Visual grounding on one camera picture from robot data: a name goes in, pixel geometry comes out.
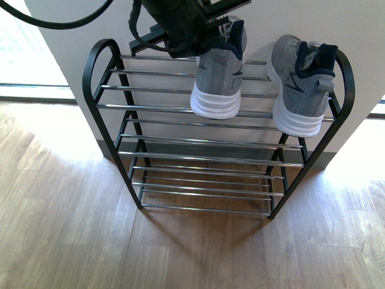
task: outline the white wall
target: white wall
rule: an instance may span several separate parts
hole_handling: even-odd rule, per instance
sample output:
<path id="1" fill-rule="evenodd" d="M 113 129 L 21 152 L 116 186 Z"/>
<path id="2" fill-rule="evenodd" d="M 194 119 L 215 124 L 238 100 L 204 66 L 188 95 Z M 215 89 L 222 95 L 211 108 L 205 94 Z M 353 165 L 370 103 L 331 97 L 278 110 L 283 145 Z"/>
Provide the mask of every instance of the white wall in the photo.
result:
<path id="1" fill-rule="evenodd" d="M 103 0 L 25 2 L 33 16 L 65 22 L 84 17 L 100 6 Z M 101 139 L 101 136 L 82 98 L 82 72 L 91 47 L 100 39 L 115 39 L 122 53 L 129 54 L 128 43 L 133 39 L 128 29 L 131 3 L 132 1 L 115 0 L 105 14 L 82 28 L 68 31 L 41 29 L 97 139 Z M 347 55 L 356 79 L 356 103 L 351 116 L 326 149 L 337 152 L 385 94 L 385 1 L 253 0 L 251 4 L 232 14 L 245 20 L 249 59 L 266 60 L 274 42 L 284 34 L 293 34 L 307 41 L 336 44 Z M 155 21 L 143 9 L 139 33 L 147 33 L 148 27 L 153 24 Z M 153 67 L 160 65 L 162 64 L 152 64 Z M 186 64 L 186 69 L 194 70 L 194 67 Z M 341 87 L 340 81 L 340 78 L 336 79 L 337 87 Z M 251 87 L 246 84 L 244 90 L 249 89 Z M 161 102 L 167 103 L 173 98 L 175 96 L 163 98 Z M 250 104 L 245 101 L 242 105 L 243 108 L 248 108 Z M 270 105 L 272 104 L 261 102 L 261 106 Z M 121 118 L 121 114 L 115 112 L 104 115 L 111 126 L 116 126 Z M 177 135 L 184 134 L 185 128 L 175 128 L 174 132 Z M 234 138 L 251 140 L 255 137 L 255 132 L 248 132 L 247 136 L 244 132 L 242 134 L 234 135 Z M 264 141 L 275 140 L 271 134 L 262 134 L 257 138 Z M 316 142 L 317 138 L 310 141 L 310 149 Z"/>

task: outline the curved rack handle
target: curved rack handle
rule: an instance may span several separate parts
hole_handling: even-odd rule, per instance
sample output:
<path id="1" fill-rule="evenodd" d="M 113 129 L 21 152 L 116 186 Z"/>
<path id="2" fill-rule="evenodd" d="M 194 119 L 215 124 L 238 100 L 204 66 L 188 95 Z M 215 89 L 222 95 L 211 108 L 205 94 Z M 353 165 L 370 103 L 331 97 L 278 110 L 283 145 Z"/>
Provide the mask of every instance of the curved rack handle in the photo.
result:
<path id="1" fill-rule="evenodd" d="M 105 81 L 103 81 L 103 83 L 102 82 L 99 83 L 95 93 L 93 94 L 91 89 L 92 73 L 93 73 L 97 58 L 99 57 L 100 53 L 106 48 L 109 48 L 109 50 L 111 50 L 112 57 L 102 76 L 102 79 L 105 79 Z M 95 102 L 99 101 L 103 92 L 103 90 L 101 89 L 101 85 L 107 84 L 109 78 L 111 77 L 112 73 L 109 70 L 115 68 L 115 66 L 120 66 L 118 65 L 120 64 L 119 60 L 120 60 L 120 49 L 114 39 L 99 40 L 92 47 L 91 52 L 88 55 L 87 61 L 85 63 L 83 77 L 82 77 L 83 94 L 84 94 L 85 101 L 87 102 L 88 105 L 89 105 L 88 102 L 90 101 L 95 101 Z"/>

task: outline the wooden floor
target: wooden floor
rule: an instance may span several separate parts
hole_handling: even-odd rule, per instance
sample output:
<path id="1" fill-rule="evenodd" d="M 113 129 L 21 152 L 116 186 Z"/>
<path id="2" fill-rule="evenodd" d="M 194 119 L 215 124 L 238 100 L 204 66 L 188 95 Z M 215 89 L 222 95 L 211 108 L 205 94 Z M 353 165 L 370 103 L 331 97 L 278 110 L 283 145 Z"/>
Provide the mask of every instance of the wooden floor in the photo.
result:
<path id="1" fill-rule="evenodd" d="M 273 221 L 138 211 L 78 107 L 0 102 L 0 124 L 1 289 L 385 288 L 383 121 Z"/>

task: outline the baseboard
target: baseboard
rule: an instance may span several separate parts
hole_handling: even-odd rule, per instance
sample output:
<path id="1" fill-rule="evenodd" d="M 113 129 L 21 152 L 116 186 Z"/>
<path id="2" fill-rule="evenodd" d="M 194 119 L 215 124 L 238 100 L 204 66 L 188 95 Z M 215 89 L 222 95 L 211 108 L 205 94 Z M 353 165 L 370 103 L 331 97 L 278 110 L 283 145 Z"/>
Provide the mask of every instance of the baseboard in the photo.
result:
<path id="1" fill-rule="evenodd" d="M 106 158 L 110 158 L 111 154 L 103 140 L 97 140 L 97 143 Z M 234 148 L 218 148 L 213 146 L 193 146 L 184 144 L 163 144 L 163 143 L 146 143 L 149 152 L 163 154 L 181 154 L 181 155 L 202 155 L 206 157 L 227 157 L 227 158 L 245 158 L 250 160 L 270 160 L 273 150 L 270 149 L 234 149 Z M 120 151 L 135 151 L 136 143 L 124 142 L 120 145 Z M 336 155 L 335 152 L 323 152 L 313 168 L 323 170 Z M 301 163 L 302 156 L 299 151 L 285 150 L 285 161 L 289 163 Z"/>

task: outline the black metal frame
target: black metal frame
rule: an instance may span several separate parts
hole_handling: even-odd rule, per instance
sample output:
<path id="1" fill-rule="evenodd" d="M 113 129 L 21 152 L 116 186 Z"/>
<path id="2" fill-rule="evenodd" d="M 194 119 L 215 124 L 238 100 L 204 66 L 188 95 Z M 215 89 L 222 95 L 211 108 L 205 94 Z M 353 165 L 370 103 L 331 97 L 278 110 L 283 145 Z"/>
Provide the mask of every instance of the black metal frame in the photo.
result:
<path id="1" fill-rule="evenodd" d="M 99 54 L 106 48 L 109 48 L 112 52 L 111 60 L 108 64 L 108 67 L 104 71 L 103 77 L 99 82 L 99 85 L 96 88 L 96 91 L 92 93 L 91 91 L 91 77 L 93 74 L 94 65 Z M 169 113 L 193 113 L 190 108 L 175 108 L 175 107 L 151 107 L 151 106 L 138 106 L 135 105 L 134 99 L 132 97 L 131 91 L 148 91 L 148 92 L 166 92 L 166 93 L 189 93 L 188 90 L 178 90 L 178 89 L 153 89 L 153 88 L 138 88 L 138 87 L 130 87 L 127 74 L 146 74 L 144 72 L 138 72 L 133 70 L 125 70 L 125 66 L 123 63 L 124 58 L 131 58 L 129 56 L 121 55 L 119 47 L 117 43 L 112 39 L 103 39 L 95 44 L 93 49 L 90 52 L 90 55 L 87 59 L 82 85 L 83 85 L 83 93 L 85 101 L 90 109 L 90 112 L 96 122 L 96 125 L 99 128 L 100 133 L 108 147 L 109 152 L 112 155 L 113 160 L 115 161 L 119 172 L 121 173 L 123 180 L 139 209 L 142 207 L 158 207 L 158 208 L 176 208 L 176 209 L 185 209 L 185 210 L 199 210 L 199 211 L 214 211 L 214 212 L 224 212 L 224 213 L 240 213 L 240 214 L 257 214 L 261 216 L 268 216 L 270 219 L 275 218 L 277 213 L 280 211 L 282 206 L 289 199 L 294 190 L 298 187 L 300 182 L 303 180 L 308 171 L 312 168 L 315 161 L 322 154 L 326 146 L 330 143 L 332 138 L 338 132 L 344 121 L 346 121 L 349 116 L 355 96 L 355 88 L 354 88 L 354 77 L 353 72 L 350 66 L 350 63 L 347 57 L 341 52 L 337 53 L 337 63 L 342 71 L 343 82 L 345 87 L 345 98 L 343 101 L 343 106 L 340 108 L 339 102 L 336 98 L 336 95 L 330 93 L 329 97 L 329 106 L 331 112 L 333 114 L 333 118 L 325 118 L 324 121 L 332 122 L 329 129 L 318 143 L 315 150 L 310 154 L 307 150 L 306 140 L 304 138 L 298 138 L 298 146 L 292 146 L 286 144 L 289 136 L 287 134 L 282 134 L 278 144 L 257 144 L 257 143 L 238 143 L 234 141 L 210 141 L 210 140 L 190 140 L 190 139 L 182 139 L 182 138 L 167 138 L 167 137 L 148 137 L 143 135 L 141 129 L 141 123 L 155 123 L 158 121 L 151 121 L 145 119 L 139 119 L 137 111 L 163 111 Z M 154 59 L 154 60 L 165 60 L 166 58 L 162 57 L 136 57 L 136 59 Z M 180 61 L 194 61 L 195 59 L 184 58 L 180 59 Z M 249 64 L 263 64 L 261 61 L 249 61 Z M 113 73 L 118 73 L 121 86 L 111 86 L 107 85 L 111 75 Z M 167 75 L 167 73 L 156 73 L 158 75 Z M 177 76 L 184 77 L 193 77 L 193 74 L 188 73 L 171 73 L 171 76 L 175 76 L 174 74 L 178 74 Z M 254 80 L 269 80 L 266 77 L 256 77 Z M 99 104 L 100 98 L 105 90 L 121 90 L 124 91 L 124 96 L 126 99 L 127 105 L 105 105 Z M 273 98 L 272 94 L 254 94 L 254 93 L 243 93 L 243 97 L 254 97 L 254 98 Z M 113 141 L 110 137 L 108 129 L 103 121 L 103 118 L 100 114 L 100 109 L 115 109 L 115 110 L 125 110 L 125 115 L 122 120 L 122 124 L 118 131 L 118 135 L 115 141 Z M 238 116 L 241 117 L 260 117 L 260 118 L 271 118 L 271 113 L 261 113 L 261 112 L 250 112 L 250 111 L 241 111 Z M 125 134 L 126 127 L 128 123 L 133 123 L 135 128 L 135 135 L 127 135 Z M 167 125 L 191 125 L 191 126 L 218 126 L 218 127 L 229 127 L 229 128 L 239 128 L 239 129 L 262 129 L 262 130 L 276 130 L 272 127 L 260 127 L 260 126 L 248 126 L 248 125 L 226 125 L 223 123 L 220 124 L 212 124 L 212 123 L 194 123 L 194 122 L 174 122 L 174 121 L 163 121 L 164 124 Z M 122 143 L 123 137 L 137 138 L 137 145 L 134 152 L 120 152 L 119 147 Z M 239 147 L 239 148 L 268 148 L 274 149 L 274 153 L 271 157 L 271 160 L 249 160 L 242 158 L 220 158 L 220 157 L 203 157 L 203 156 L 194 156 L 191 157 L 189 155 L 178 155 L 178 154 L 159 154 L 149 152 L 147 150 L 146 142 L 148 141 L 160 141 L 161 143 L 184 143 L 189 145 L 206 145 L 206 144 L 215 144 L 220 146 L 230 146 L 230 147 Z M 285 149 L 286 148 L 296 148 L 300 149 L 303 163 L 294 164 L 287 163 L 285 161 Z M 122 156 L 132 157 L 132 162 L 130 169 L 127 171 L 123 165 Z M 137 165 L 138 158 L 143 158 L 145 166 L 141 167 Z M 193 159 L 195 161 L 208 161 L 213 163 L 232 163 L 232 164 L 251 164 L 258 166 L 266 166 L 266 171 L 264 172 L 251 172 L 251 171 L 232 171 L 232 170 L 223 170 L 220 172 L 220 169 L 210 169 L 205 168 L 199 169 L 196 167 L 183 167 L 183 166 L 157 166 L 153 165 L 150 162 L 151 158 L 159 158 L 159 159 L 172 159 L 172 160 L 186 160 Z M 281 171 L 280 176 L 273 176 L 272 171 L 274 167 L 279 167 Z M 301 170 L 295 179 L 290 183 L 288 180 L 287 169 L 291 167 L 300 167 Z M 132 177 L 134 175 L 134 170 L 143 170 L 143 178 L 141 182 L 132 182 Z M 220 195 L 217 194 L 218 189 L 210 189 L 210 188 L 200 188 L 200 187 L 183 187 L 184 189 L 190 190 L 187 193 L 180 191 L 163 191 L 163 190 L 152 190 L 152 188 L 161 188 L 161 189 L 178 189 L 181 187 L 174 185 L 154 185 L 146 183 L 146 179 L 150 178 L 147 174 L 149 172 L 187 172 L 187 173 L 195 173 L 195 174 L 213 174 L 213 175 L 235 175 L 235 176 L 245 176 L 246 178 L 261 178 L 267 180 L 267 185 L 261 185 L 264 187 L 268 187 L 268 192 L 265 191 L 244 191 L 244 190 L 229 190 L 229 189 L 221 189 L 221 192 L 234 194 L 232 195 Z M 281 179 L 283 183 L 283 193 L 275 193 L 273 192 L 273 182 L 274 179 Z M 139 193 L 136 194 L 133 185 L 139 186 Z M 200 194 L 202 190 L 211 192 L 210 194 Z M 193 195 L 193 196 L 207 196 L 207 197 L 225 197 L 225 198 L 234 198 L 239 200 L 252 200 L 252 201 L 269 201 L 270 204 L 270 212 L 246 212 L 246 211 L 232 211 L 232 210 L 218 210 L 218 209 L 209 209 L 209 208 L 190 208 L 190 207 L 177 207 L 177 206 L 169 206 L 169 205 L 156 205 L 156 204 L 145 204 L 142 202 L 142 197 L 145 192 L 157 192 L 157 193 L 168 193 L 168 194 L 181 194 L 181 195 Z M 254 196 L 265 196 L 264 198 L 253 198 L 250 196 L 245 196 L 252 194 Z"/>

